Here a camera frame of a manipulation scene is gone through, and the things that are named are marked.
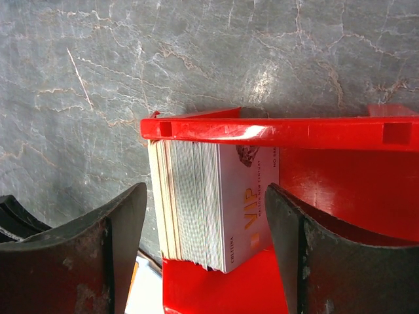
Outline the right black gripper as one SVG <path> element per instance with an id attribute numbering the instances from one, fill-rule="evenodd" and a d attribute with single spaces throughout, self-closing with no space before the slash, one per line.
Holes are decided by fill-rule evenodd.
<path id="1" fill-rule="evenodd" d="M 1 196 L 2 313 L 124 313 L 146 206 L 136 183 L 52 228 Z"/>

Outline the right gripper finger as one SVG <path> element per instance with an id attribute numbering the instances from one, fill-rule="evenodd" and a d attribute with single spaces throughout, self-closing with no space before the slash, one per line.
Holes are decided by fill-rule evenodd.
<path id="1" fill-rule="evenodd" d="M 418 312 L 417 242 L 340 220 L 274 183 L 264 199 L 288 312 Z"/>

